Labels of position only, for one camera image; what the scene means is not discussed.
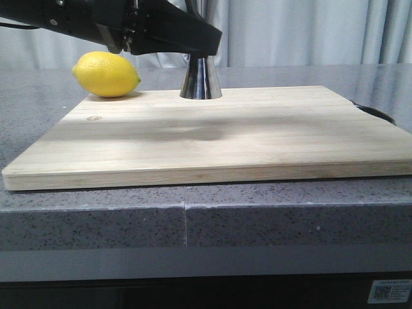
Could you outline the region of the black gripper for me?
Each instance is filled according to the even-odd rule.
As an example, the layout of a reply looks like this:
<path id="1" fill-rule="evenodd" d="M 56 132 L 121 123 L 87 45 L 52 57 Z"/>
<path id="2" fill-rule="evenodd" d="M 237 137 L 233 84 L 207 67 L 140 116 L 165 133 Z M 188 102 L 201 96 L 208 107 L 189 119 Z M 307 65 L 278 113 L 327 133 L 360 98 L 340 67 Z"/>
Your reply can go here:
<path id="1" fill-rule="evenodd" d="M 104 45 L 109 52 L 123 50 L 134 1 L 49 0 L 1 1 L 1 17 Z"/>

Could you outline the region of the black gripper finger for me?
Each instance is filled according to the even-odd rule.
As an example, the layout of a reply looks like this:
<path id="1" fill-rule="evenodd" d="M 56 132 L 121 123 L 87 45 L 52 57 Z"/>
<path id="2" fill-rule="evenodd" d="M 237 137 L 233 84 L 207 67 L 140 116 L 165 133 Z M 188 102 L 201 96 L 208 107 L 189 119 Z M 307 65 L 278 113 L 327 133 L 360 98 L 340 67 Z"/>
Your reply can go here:
<path id="1" fill-rule="evenodd" d="M 138 1 L 127 16 L 124 51 L 215 55 L 221 36 L 200 15 L 196 1 L 186 1 L 184 10 L 169 1 Z"/>

